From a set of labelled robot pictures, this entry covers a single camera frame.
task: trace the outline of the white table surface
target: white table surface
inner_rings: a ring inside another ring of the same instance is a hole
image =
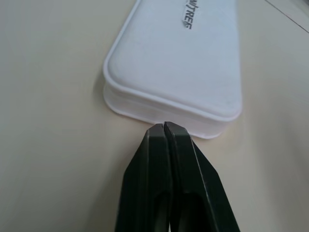
[[[134,0],[0,1],[0,231],[112,232],[151,126],[109,110],[101,66]],[[242,232],[309,231],[309,34],[239,0],[242,116],[194,138]]]

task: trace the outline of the white plastic case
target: white plastic case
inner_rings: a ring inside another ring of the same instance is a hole
[[[137,0],[103,72],[115,112],[220,135],[242,108],[235,0]]]

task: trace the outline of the beige desk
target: beige desk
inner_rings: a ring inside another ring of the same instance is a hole
[[[149,124],[102,100],[101,66],[134,0],[0,2],[0,231],[112,232]],[[197,145],[242,232],[309,231],[309,34],[239,0],[244,111]]]

